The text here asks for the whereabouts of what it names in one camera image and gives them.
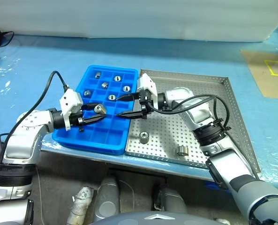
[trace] perforated metal tray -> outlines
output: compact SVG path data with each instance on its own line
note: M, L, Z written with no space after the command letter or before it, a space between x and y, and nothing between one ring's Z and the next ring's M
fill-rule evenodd
M228 125L232 129L229 134L247 155L255 170L260 172L250 138L227 77L144 69L141 70L141 74L143 73L147 73L156 83L158 92L164 92L175 87L187 87L194 94L206 93L222 97L227 102L230 110ZM136 101L134 110L140 109L140 104ZM217 101L217 114L219 117L225 118L224 107L219 101ZM141 144L139 141L139 133L142 131L146 131L150 135L150 140L147 144ZM189 156L178 156L176 154L178 145L188 146ZM163 115L154 112L152 115L148 115L146 120L132 120L125 153L136 157L206 168L205 161L207 157L201 152L196 139L179 115Z

